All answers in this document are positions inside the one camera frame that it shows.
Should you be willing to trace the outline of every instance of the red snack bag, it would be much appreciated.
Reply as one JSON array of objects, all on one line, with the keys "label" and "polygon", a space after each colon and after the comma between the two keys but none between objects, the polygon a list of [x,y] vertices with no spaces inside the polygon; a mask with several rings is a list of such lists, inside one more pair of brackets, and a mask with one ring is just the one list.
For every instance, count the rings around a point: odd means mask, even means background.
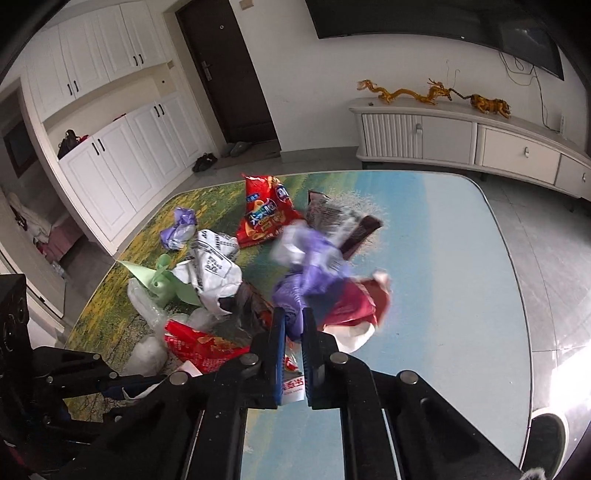
[{"label": "red snack bag", "polygon": [[228,360],[249,351],[249,347],[239,348],[221,337],[198,332],[174,320],[169,320],[164,330],[169,350],[180,360],[189,360],[204,374],[215,372]]},{"label": "red snack bag", "polygon": [[236,233],[241,248],[275,238],[284,225],[303,218],[276,177],[242,176],[246,182],[246,215]]}]

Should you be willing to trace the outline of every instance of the crumpled paper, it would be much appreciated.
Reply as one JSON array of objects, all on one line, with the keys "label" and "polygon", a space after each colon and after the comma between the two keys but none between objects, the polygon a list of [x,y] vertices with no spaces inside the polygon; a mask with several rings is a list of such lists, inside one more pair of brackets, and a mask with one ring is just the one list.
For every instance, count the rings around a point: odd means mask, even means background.
[{"label": "crumpled paper", "polygon": [[235,237],[199,230],[191,241],[187,256],[172,273],[181,282],[193,286],[209,312],[228,315],[231,312],[220,306],[219,299],[233,296],[242,283],[242,271],[234,263],[238,251]]}]

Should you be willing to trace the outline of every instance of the drawer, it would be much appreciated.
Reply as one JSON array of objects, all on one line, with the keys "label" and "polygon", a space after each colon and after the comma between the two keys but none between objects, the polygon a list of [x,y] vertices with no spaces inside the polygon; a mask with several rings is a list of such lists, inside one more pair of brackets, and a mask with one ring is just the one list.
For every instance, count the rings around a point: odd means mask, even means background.
[{"label": "drawer", "polygon": [[482,165],[554,183],[560,153],[517,135],[484,129]]},{"label": "drawer", "polygon": [[561,155],[554,185],[589,200],[591,198],[591,168],[566,155]]}]

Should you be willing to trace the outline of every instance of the bolt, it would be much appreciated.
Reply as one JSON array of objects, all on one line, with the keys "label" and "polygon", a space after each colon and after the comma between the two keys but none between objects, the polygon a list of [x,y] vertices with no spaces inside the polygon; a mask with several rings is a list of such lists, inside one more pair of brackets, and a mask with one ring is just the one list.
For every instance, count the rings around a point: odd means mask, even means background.
[{"label": "bolt", "polygon": [[418,375],[412,370],[404,370],[400,372],[400,380],[408,385],[414,385],[418,382]]},{"label": "bolt", "polygon": [[175,372],[172,375],[170,375],[168,379],[173,385],[184,385],[185,383],[187,383],[187,380],[189,380],[189,376],[187,375],[187,372],[179,370],[178,372]]},{"label": "bolt", "polygon": [[330,361],[334,364],[345,364],[349,360],[349,356],[343,352],[335,352],[330,354]]},{"label": "bolt", "polygon": [[240,357],[240,363],[247,367],[256,365],[258,363],[258,355],[256,353],[245,353]]}]

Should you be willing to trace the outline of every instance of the chip bag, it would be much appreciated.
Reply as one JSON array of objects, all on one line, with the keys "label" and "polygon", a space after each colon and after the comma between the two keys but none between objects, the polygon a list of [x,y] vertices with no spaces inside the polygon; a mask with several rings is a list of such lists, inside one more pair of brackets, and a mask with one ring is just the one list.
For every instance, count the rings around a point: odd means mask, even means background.
[{"label": "chip bag", "polygon": [[275,238],[284,225],[302,218],[276,177],[243,176],[246,182],[246,215],[240,220],[236,233],[241,248]]}]

